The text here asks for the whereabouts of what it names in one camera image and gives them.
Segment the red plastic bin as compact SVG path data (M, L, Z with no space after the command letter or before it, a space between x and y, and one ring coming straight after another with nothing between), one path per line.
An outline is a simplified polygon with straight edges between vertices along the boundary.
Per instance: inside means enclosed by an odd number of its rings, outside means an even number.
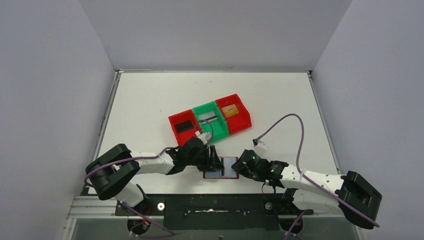
M168 120L179 146L183 146L192 137L196 137L196 132L203 132L200 126L195 128L195 123L198 120L192 109L171 115Z
M230 135L252 127L250 113L237 94L219 98L215 103L227 123Z

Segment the green plastic bin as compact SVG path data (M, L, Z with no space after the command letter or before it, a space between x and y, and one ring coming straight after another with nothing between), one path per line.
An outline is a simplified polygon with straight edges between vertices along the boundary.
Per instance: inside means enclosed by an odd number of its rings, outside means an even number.
M230 135L228 124L215 101L194 107L192 111L194 112L197 120L200 120L199 115L203 113L214 111L217 114L218 119L216 121L208 121L209 124L200 123L200 128L203 132L211 132L211 130L213 130L212 143L220 141Z

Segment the grey card with stripe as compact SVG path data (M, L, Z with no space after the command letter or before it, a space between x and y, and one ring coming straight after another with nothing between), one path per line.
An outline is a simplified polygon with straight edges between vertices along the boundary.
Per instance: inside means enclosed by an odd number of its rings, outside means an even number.
M200 120L213 122L218 120L218 115L214 111L205 112L199 115Z

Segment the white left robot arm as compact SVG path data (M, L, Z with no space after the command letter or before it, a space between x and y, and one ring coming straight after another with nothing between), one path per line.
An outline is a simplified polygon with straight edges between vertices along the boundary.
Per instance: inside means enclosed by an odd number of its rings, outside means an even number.
M136 153L120 143L86 167L84 183L94 188L101 201L115 198L140 214L147 209L148 199L141 186L131 182L133 177L175 175L187 166L194 166L200 172L225 169L215 147L208 145L203 136L192 137L182 146L166 147L159 153Z

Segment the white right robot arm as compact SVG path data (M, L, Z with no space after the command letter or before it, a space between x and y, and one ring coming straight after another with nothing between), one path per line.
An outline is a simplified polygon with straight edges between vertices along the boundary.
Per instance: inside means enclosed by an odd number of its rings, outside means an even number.
M281 199L281 207L289 214L312 210L343 215L363 229L379 226L382 194L357 172L343 175L301 170L287 162L268 161L247 149L231 167L245 178L286 189L288 195Z

